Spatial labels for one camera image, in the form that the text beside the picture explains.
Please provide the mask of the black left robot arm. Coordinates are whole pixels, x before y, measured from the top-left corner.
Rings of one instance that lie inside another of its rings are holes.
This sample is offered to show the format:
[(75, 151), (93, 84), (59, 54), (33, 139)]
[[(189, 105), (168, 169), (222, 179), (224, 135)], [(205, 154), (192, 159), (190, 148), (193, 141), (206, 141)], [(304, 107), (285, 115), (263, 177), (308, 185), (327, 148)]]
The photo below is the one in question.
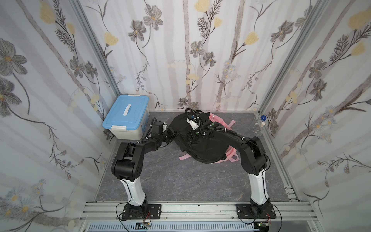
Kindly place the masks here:
[(120, 144), (111, 172), (124, 185), (129, 205), (138, 208), (146, 204), (146, 194), (140, 181), (145, 154), (165, 147), (174, 137), (175, 134), (167, 123), (153, 119), (145, 137), (139, 141)]

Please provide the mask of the pink school backpack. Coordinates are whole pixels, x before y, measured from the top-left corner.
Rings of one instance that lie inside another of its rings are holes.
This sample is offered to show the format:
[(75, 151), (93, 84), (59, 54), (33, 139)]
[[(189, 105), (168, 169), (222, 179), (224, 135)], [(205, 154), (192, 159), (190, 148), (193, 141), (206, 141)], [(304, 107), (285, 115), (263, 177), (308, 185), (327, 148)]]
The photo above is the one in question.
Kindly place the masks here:
[(187, 112), (180, 114), (170, 123), (170, 129), (175, 133), (174, 141), (181, 151), (187, 153), (181, 156), (179, 158), (180, 160), (192, 157), (206, 164), (239, 161), (237, 149), (232, 146), (223, 145), (222, 142), (216, 140), (211, 135), (205, 136), (197, 142), (189, 142), (186, 138), (186, 134), (189, 130), (193, 130), (186, 121), (186, 119), (189, 119), (189, 116), (194, 116), (194, 113)]

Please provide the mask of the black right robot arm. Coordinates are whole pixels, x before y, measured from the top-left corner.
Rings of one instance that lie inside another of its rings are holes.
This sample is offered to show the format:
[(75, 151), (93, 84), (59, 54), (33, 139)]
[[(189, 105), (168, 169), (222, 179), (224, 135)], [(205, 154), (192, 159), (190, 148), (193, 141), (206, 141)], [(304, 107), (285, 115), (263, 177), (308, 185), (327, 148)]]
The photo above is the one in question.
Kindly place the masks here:
[(212, 120), (211, 113), (187, 108), (174, 119), (176, 142), (182, 151), (202, 163), (217, 163), (227, 159), (229, 148), (240, 155), (243, 170), (248, 173), (252, 210), (260, 213), (271, 204), (266, 188), (269, 157), (259, 138), (248, 138), (230, 129), (223, 121)]

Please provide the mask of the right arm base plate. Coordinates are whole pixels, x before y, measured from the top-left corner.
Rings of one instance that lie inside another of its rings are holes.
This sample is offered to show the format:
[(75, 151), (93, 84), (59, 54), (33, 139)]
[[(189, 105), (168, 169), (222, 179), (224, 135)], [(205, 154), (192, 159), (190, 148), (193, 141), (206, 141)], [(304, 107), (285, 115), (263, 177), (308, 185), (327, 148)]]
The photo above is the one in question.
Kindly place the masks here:
[(256, 204), (236, 204), (239, 219), (276, 219), (276, 213), (271, 203), (261, 206)]

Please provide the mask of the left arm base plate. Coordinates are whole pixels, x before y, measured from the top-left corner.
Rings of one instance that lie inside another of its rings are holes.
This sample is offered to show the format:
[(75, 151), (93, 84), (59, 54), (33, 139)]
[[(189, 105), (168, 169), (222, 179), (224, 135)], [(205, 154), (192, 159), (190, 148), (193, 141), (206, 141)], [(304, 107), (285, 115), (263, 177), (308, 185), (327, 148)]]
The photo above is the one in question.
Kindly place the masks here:
[(162, 213), (161, 204), (143, 204), (142, 206), (133, 206), (126, 204), (122, 213), (119, 215), (121, 220), (132, 219), (160, 219)]

